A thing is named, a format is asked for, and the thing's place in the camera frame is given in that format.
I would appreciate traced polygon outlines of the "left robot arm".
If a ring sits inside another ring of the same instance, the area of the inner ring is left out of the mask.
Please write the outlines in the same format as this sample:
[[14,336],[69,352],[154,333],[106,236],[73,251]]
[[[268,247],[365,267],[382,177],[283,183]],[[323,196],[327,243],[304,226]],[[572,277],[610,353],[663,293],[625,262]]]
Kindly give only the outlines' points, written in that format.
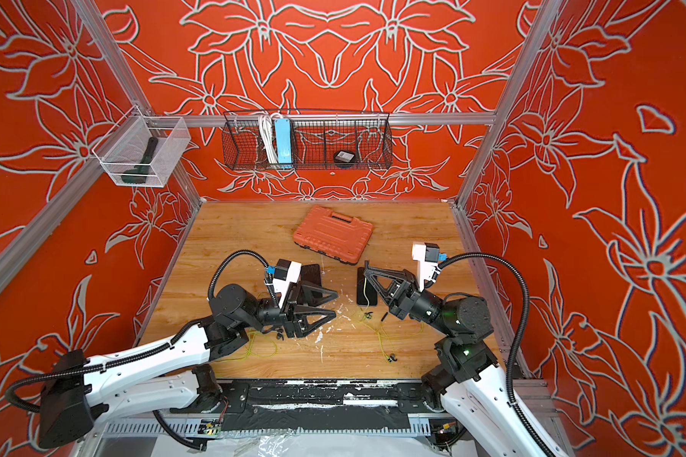
[[103,422],[138,413],[211,411],[223,397],[214,361],[247,345],[251,329],[307,337],[335,319],[324,306],[337,297],[336,291],[303,280],[274,289],[265,299],[230,284],[212,294],[209,316],[188,322],[171,337],[114,354],[68,352],[42,383],[38,444],[63,447]]

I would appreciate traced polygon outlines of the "yellow earphones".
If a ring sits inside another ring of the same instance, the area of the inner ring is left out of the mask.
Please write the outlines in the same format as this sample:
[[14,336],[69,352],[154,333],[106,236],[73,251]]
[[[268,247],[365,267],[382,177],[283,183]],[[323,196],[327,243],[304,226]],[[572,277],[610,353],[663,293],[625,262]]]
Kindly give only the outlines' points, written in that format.
[[416,343],[424,334],[424,325],[386,325],[389,312],[377,314],[376,307],[359,307],[354,313],[354,322],[367,329],[377,339],[378,351],[388,364],[399,364],[402,361],[404,344]]
[[284,341],[284,332],[281,329],[264,333],[262,331],[250,331],[249,341],[238,353],[224,357],[220,363],[243,362],[249,359],[266,360],[276,357],[280,351],[280,343]]

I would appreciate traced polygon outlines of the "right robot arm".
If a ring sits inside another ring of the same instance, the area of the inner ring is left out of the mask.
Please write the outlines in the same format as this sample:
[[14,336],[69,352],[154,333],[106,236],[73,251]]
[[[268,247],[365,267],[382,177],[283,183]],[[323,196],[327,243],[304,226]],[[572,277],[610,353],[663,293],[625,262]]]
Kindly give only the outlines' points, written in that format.
[[566,450],[550,436],[514,390],[516,354],[528,325],[530,293],[523,275],[508,261],[484,252],[462,253],[439,262],[434,274],[471,259],[490,259],[512,272],[522,293],[523,310],[504,366],[485,339],[493,331],[484,298],[466,294],[446,300],[419,289],[409,270],[370,265],[363,270],[368,285],[382,298],[390,314],[410,317],[442,333],[434,347],[438,365],[421,380],[435,409],[453,416],[491,456],[564,456]]

